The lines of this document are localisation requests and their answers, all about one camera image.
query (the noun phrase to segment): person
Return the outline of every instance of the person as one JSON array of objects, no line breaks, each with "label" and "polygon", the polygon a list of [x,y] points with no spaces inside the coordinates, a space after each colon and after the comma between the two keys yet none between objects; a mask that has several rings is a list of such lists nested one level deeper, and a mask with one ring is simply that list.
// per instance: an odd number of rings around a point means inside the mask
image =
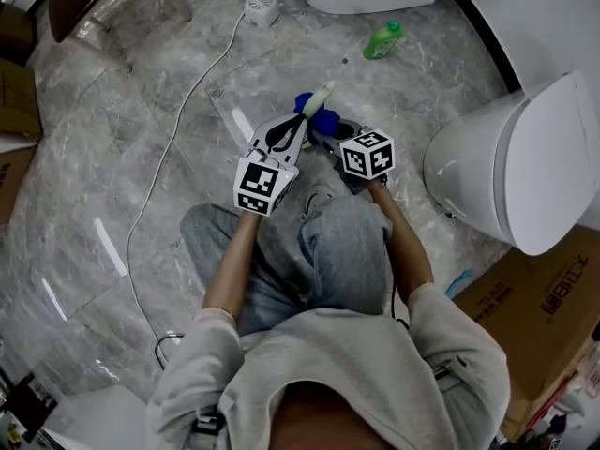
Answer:
[{"label": "person", "polygon": [[[308,193],[305,298],[256,244],[261,216],[189,210],[182,234],[210,284],[149,402],[151,447],[489,447],[509,400],[505,355],[435,286],[387,187],[366,186],[373,203],[332,198],[323,184]],[[386,253],[410,325],[382,315]],[[204,433],[219,421],[217,436]]]}]

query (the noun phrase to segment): black and white marker cube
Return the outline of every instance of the black and white marker cube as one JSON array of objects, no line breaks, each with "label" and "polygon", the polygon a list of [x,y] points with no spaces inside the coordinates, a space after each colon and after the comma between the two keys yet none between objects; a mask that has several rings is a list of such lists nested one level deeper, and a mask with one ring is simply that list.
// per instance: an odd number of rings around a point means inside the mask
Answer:
[{"label": "black and white marker cube", "polygon": [[372,180],[396,167],[394,140],[371,130],[339,145],[344,172]]},{"label": "black and white marker cube", "polygon": [[270,216],[290,190],[297,173],[240,158],[233,187],[238,208]]}]

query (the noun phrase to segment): shoe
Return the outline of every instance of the shoe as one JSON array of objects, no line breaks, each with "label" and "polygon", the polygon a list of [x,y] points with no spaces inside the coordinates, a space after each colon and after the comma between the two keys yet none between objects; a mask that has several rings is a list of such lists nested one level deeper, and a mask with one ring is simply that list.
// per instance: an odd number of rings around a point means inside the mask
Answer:
[{"label": "shoe", "polygon": [[334,198],[334,190],[326,184],[317,183],[308,189],[307,199],[304,203],[304,212],[300,214],[300,219],[306,220],[308,214],[317,207],[327,204]]}]

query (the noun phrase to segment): jeans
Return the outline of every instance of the jeans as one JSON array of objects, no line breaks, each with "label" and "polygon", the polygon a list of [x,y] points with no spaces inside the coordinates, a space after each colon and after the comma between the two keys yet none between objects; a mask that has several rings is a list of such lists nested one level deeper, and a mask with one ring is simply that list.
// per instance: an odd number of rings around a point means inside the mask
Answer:
[{"label": "jeans", "polygon": [[[237,228],[239,216],[210,203],[192,207],[181,234],[202,284],[207,287]],[[240,336],[270,330],[314,308],[340,308],[379,315],[385,284],[385,243],[391,224],[380,208],[360,197],[338,197],[314,209],[298,234],[302,254],[314,269],[307,301],[286,288],[258,244],[252,253]]]}]

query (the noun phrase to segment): sleeve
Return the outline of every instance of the sleeve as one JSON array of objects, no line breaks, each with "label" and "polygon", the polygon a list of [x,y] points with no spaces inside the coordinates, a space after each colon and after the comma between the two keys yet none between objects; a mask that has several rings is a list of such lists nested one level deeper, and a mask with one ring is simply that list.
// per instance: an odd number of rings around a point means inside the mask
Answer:
[{"label": "sleeve", "polygon": [[448,366],[457,380],[441,390],[458,448],[487,449],[510,399],[506,355],[483,327],[433,284],[415,291],[408,308],[417,351],[432,368]]},{"label": "sleeve", "polygon": [[233,317],[205,308],[158,381],[147,408],[148,448],[181,449],[196,412],[213,409],[244,361]]}]

